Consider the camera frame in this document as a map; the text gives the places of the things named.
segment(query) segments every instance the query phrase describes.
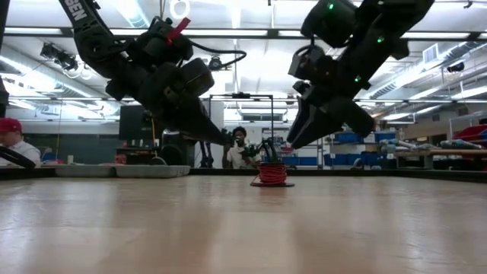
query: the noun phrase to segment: man in red cap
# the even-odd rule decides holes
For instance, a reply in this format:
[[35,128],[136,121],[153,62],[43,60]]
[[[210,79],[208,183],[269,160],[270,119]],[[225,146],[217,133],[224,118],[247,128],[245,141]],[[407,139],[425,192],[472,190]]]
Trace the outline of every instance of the man in red cap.
[[[24,142],[22,125],[17,119],[0,118],[0,144],[40,165],[40,151]],[[0,166],[11,164],[10,161],[0,158]]]

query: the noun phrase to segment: red cap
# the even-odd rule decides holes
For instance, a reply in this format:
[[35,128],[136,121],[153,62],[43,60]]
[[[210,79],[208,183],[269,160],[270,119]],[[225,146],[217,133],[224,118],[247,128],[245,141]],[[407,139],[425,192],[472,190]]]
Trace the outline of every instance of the red cap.
[[0,132],[22,131],[22,125],[17,119],[0,118]]

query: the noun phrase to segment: red spool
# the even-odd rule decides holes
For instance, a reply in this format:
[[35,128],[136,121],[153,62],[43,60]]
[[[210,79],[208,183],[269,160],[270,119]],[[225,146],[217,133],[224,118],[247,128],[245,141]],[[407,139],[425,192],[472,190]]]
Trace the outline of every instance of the red spool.
[[[257,167],[259,175],[253,178],[251,186],[259,187],[290,187],[294,186],[293,183],[286,183],[286,166],[282,163],[268,163],[261,164]],[[257,177],[260,179],[260,183],[256,183]]]

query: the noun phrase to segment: blue container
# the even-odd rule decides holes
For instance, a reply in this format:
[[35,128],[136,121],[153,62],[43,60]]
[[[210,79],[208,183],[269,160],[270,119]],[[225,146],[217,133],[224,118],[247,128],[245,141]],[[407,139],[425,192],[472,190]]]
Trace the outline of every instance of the blue container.
[[355,163],[355,160],[357,159],[362,159],[362,162],[365,162],[365,157],[364,155],[357,155],[357,154],[349,154],[347,155],[347,164],[348,165],[353,165]]
[[487,129],[480,133],[481,140],[487,140]]
[[316,157],[299,157],[300,165],[317,165],[318,159]]
[[299,165],[299,158],[298,157],[283,157],[282,162],[284,164]]
[[358,135],[352,132],[335,134],[335,141],[337,142],[351,143],[351,142],[358,142],[359,140],[360,137],[358,137]]
[[335,159],[332,159],[329,154],[323,155],[323,160],[325,161],[326,166],[347,165],[348,159],[348,155],[335,155]]
[[380,142],[381,140],[391,140],[396,138],[396,133],[375,133],[375,142]]
[[367,165],[373,166],[379,163],[379,154],[368,154],[367,155]]

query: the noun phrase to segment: person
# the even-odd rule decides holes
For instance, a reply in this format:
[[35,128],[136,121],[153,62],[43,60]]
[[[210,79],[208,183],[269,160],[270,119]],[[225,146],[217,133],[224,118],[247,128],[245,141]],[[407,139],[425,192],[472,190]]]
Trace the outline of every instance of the person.
[[[17,119],[0,118],[0,144],[23,155],[40,166],[40,151],[31,144],[24,142],[22,125]],[[0,166],[14,165],[0,158]]]
[[247,131],[244,127],[238,126],[234,129],[233,137],[235,138],[235,145],[233,148],[227,147],[226,150],[226,162],[225,168],[255,168],[261,162],[261,157],[257,154],[254,157],[243,157],[242,152],[247,145],[245,139],[247,137]]

